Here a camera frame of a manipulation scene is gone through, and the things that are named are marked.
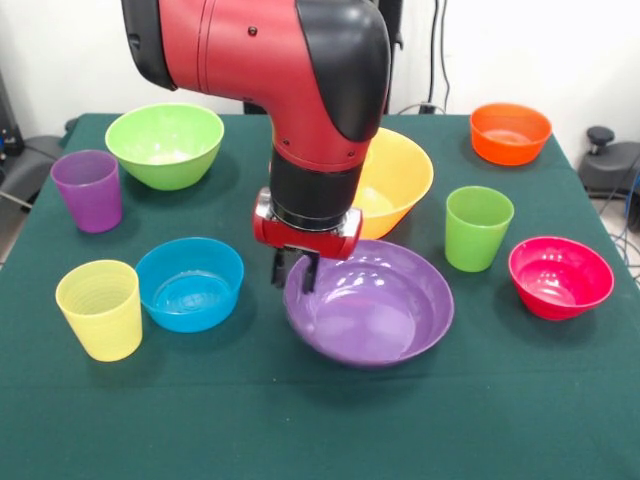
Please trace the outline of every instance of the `white wall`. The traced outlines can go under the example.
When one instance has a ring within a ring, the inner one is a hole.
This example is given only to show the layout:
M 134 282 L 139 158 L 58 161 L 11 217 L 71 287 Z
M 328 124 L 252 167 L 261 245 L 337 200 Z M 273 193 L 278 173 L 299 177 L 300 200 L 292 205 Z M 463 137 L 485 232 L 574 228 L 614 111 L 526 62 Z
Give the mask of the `white wall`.
M 569 159 L 586 129 L 640 140 L 640 2 L 449 0 L 445 58 L 450 113 L 493 101 L 528 104 L 551 120 Z M 426 99 L 433 0 L 405 0 L 407 48 L 398 58 L 396 108 Z M 444 82 L 439 78 L 441 103 Z
M 640 140 L 639 2 L 449 1 L 451 113 L 497 100 L 526 103 L 549 116 L 572 161 L 596 123 L 620 139 Z M 405 0 L 392 112 L 426 99 L 433 3 Z M 0 25 L 0 65 L 27 136 L 62 133 L 64 122 L 83 112 L 160 101 L 241 112 L 238 102 L 172 93 L 144 80 L 129 54 L 119 0 L 0 0 Z

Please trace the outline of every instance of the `blue bowl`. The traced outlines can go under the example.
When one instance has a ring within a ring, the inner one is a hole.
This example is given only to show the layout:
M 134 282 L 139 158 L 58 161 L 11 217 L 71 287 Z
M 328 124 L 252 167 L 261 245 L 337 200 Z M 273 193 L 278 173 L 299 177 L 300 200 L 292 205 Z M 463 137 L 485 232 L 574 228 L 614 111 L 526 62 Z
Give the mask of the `blue bowl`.
M 191 237 L 154 248 L 136 272 L 140 300 L 151 318 L 167 330 L 193 333 L 220 324 L 233 312 L 244 264 L 229 245 Z

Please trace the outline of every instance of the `table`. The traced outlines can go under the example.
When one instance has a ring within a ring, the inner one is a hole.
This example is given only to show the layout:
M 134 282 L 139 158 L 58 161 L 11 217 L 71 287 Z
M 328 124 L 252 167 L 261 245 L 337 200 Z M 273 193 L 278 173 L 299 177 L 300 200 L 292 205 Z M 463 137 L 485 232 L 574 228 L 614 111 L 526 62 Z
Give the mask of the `table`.
M 114 115 L 84 115 L 67 151 L 104 149 Z M 272 254 L 250 216 L 267 183 L 270 124 L 225 116 L 226 136 L 196 186 L 162 193 L 123 174 L 115 230 L 79 232 L 45 185 L 0 272 L 0 472 L 29 479 L 626 479 L 640 478 L 640 297 L 552 138 L 532 165 L 479 159 L 465 116 L 388 117 L 431 156 L 428 195 L 388 236 L 450 282 L 454 324 L 433 350 L 381 371 L 337 365 L 289 328 L 269 285 Z M 444 201 L 495 187 L 516 216 L 494 266 L 464 274 L 443 255 Z M 570 236 L 612 265 L 597 311 L 553 324 L 510 284 L 509 250 Z M 135 264 L 165 241 L 233 245 L 246 282 L 233 316 L 180 335 L 144 319 L 144 340 L 115 364 L 90 360 L 54 300 L 58 280 L 97 258 Z

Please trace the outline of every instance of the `yellow bowl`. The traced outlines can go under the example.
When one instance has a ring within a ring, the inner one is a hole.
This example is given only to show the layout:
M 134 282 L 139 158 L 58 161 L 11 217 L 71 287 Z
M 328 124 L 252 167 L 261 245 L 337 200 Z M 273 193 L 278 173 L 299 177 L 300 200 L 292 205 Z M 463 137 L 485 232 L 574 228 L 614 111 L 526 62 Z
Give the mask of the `yellow bowl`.
M 415 142 L 386 128 L 371 141 L 353 206 L 363 212 L 360 238 L 384 237 L 426 195 L 433 165 Z

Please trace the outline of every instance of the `red robot arm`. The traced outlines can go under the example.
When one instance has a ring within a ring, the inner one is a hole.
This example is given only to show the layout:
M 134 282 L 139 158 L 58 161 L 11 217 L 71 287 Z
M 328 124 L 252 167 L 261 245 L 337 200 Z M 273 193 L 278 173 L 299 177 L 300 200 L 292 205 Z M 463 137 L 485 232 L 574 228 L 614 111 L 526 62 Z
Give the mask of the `red robot arm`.
M 362 221 L 351 204 L 389 86 L 389 40 L 373 4 L 122 1 L 145 78 L 258 104 L 270 115 L 270 185 L 253 223 L 257 239 L 278 249 L 275 264 L 284 248 L 348 257 Z M 274 272 L 281 284 L 283 272 Z

